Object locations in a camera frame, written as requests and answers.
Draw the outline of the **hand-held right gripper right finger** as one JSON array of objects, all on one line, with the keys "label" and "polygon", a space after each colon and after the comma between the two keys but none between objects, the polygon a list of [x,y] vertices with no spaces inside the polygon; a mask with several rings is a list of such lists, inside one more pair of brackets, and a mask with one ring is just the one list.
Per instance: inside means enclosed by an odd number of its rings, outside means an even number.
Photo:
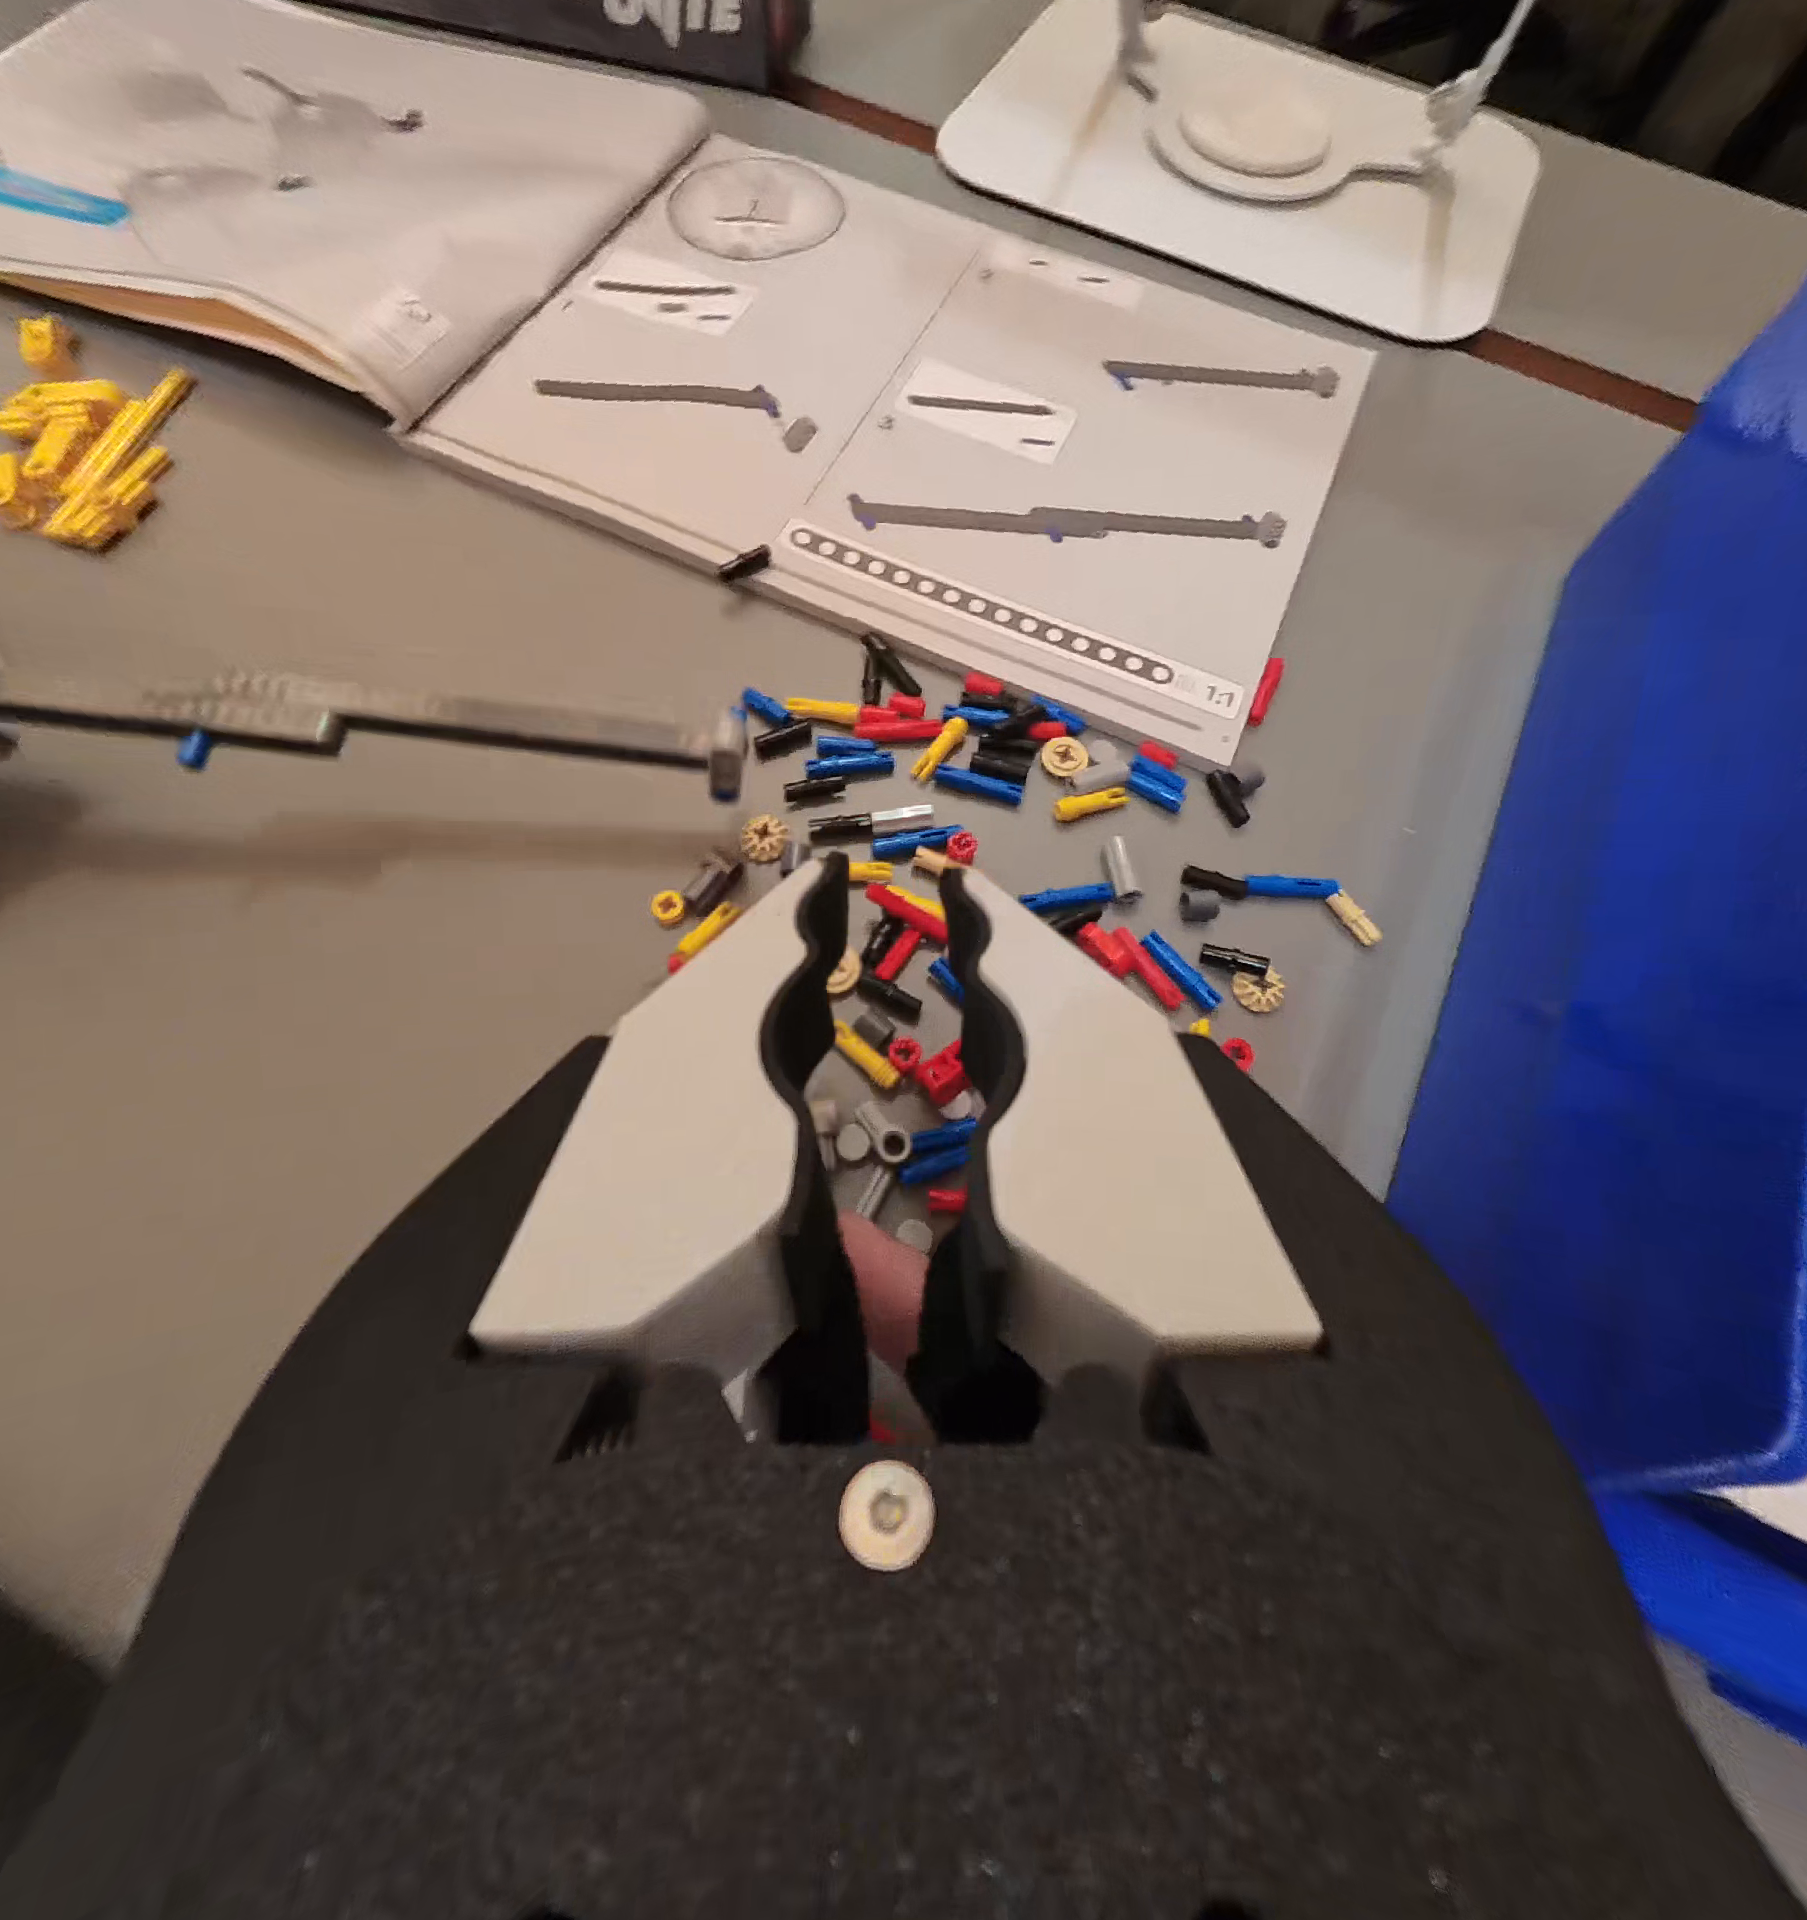
[{"label": "hand-held right gripper right finger", "polygon": [[1026,1440],[1083,1369],[1147,1402],[1177,1361],[1317,1351],[1322,1319],[1200,1077],[1248,1091],[1240,1073],[995,880],[953,868],[939,899],[982,1117],[908,1366],[935,1437]]}]

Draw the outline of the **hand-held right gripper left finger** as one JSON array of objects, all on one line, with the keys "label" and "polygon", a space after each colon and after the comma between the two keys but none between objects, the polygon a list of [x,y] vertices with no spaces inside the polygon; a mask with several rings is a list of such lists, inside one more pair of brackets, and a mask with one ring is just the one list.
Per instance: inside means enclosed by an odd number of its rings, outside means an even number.
[{"label": "hand-held right gripper left finger", "polygon": [[484,1355],[757,1379],[774,1437],[869,1432],[867,1325],[810,1083],[838,1041],[842,853],[626,1014],[476,1312]]}]

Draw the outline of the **pile of colourful lego pins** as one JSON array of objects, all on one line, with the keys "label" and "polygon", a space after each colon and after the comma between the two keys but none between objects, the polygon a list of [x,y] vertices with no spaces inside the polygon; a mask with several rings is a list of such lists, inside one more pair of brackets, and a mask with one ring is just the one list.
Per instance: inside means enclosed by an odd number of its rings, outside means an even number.
[{"label": "pile of colourful lego pins", "polygon": [[1377,942],[1328,876],[1257,875],[1240,853],[1186,863],[1161,886],[1139,871],[1139,828],[1175,822],[1200,792],[1233,828],[1248,827],[1257,770],[1200,774],[1164,743],[1096,738],[1066,704],[985,673],[941,701],[894,641],[864,634],[859,652],[853,701],[742,689],[730,716],[746,769],[786,778],[783,811],[754,813],[680,887],[650,899],[674,976],[773,882],[820,853],[848,857],[850,945],[828,985],[845,1091],[814,1117],[824,1167],[869,1172],[859,1211],[877,1216],[906,1189],[928,1219],[964,1209],[985,1100],[956,1035],[964,987],[939,932],[939,876],[1003,853],[964,806],[990,811],[993,832],[1015,821],[1062,832],[1068,871],[1023,892],[1023,906],[1245,1073],[1255,1068],[1250,1025],[1275,1018],[1287,983],[1226,929],[1225,911],[1310,901],[1360,945]]}]

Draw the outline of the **long dark grey lego beam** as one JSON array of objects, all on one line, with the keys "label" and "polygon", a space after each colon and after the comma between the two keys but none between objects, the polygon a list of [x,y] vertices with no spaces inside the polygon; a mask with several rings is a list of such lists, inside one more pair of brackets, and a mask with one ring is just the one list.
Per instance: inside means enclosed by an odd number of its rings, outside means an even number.
[{"label": "long dark grey lego beam", "polygon": [[508,754],[587,759],[702,774],[717,803],[744,786],[746,730],[734,713],[709,728],[670,718],[397,694],[302,677],[236,675],[200,686],[130,686],[0,669],[0,723],[170,739],[203,769],[218,750],[337,759],[358,732]]}]

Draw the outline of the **pile of yellow lego pieces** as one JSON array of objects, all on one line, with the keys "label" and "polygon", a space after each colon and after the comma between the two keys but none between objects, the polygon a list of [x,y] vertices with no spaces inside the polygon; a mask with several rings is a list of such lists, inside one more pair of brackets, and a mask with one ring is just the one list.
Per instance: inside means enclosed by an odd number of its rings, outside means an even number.
[{"label": "pile of yellow lego pieces", "polygon": [[169,368],[131,389],[85,368],[76,328],[52,315],[15,326],[24,380],[0,398],[0,527],[102,557],[163,502],[166,431],[196,394]]}]

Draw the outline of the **lego set box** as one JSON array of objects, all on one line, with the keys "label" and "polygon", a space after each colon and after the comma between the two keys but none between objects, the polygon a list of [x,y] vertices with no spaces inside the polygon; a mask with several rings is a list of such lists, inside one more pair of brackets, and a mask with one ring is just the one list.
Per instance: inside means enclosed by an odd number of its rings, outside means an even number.
[{"label": "lego set box", "polygon": [[814,21],[813,2],[330,2],[328,8],[755,93],[783,88]]}]

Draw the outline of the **blue plastic bin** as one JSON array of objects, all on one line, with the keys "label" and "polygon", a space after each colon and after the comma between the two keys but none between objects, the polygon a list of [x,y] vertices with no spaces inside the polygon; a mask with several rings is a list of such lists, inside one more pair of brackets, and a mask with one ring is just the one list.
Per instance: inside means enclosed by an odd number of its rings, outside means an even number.
[{"label": "blue plastic bin", "polygon": [[1807,1747],[1807,275],[1566,575],[1389,1202]]}]

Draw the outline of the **open instruction booklet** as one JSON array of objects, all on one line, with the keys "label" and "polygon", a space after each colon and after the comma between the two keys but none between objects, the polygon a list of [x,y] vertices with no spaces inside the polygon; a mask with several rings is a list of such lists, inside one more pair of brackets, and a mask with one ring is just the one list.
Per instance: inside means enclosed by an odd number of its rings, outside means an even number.
[{"label": "open instruction booklet", "polygon": [[1210,767],[1374,364],[670,84],[292,5],[74,5],[3,49],[0,277]]}]

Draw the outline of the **document stand with wooden board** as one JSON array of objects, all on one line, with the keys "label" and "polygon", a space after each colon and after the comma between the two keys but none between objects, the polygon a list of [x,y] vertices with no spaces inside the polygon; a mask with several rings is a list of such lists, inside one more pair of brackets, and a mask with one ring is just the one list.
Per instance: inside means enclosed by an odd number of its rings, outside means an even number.
[{"label": "document stand with wooden board", "polygon": [[964,185],[1328,318],[1455,346],[1540,174],[1484,108],[1532,5],[1419,88],[1192,5],[1050,5],[939,130]]}]

